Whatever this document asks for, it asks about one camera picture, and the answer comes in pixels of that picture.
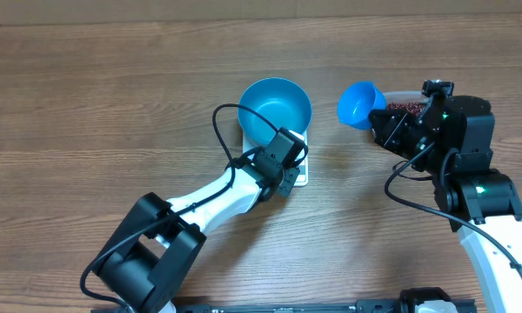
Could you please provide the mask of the blue plastic measuring scoop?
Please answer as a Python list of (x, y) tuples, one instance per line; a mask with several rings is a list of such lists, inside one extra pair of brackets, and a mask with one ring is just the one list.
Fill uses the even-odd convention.
[(338, 120), (357, 130), (371, 128), (372, 110), (385, 110), (385, 96), (372, 82), (358, 82), (350, 86), (338, 100)]

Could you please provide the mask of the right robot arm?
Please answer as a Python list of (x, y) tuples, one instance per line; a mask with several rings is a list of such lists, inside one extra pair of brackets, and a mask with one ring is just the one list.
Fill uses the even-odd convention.
[(432, 96), (419, 115), (406, 109), (372, 110), (376, 143), (432, 176), (432, 209), (445, 217), (469, 256), (491, 312), (522, 312), (522, 203), (509, 176), (492, 168), (495, 124), (488, 101)]

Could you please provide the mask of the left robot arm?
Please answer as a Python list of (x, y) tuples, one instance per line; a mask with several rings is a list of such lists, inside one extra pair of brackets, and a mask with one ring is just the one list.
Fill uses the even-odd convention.
[(305, 157), (305, 150), (257, 147), (186, 196), (141, 196), (84, 270), (82, 292), (124, 312), (171, 311), (208, 233), (274, 194), (288, 196)]

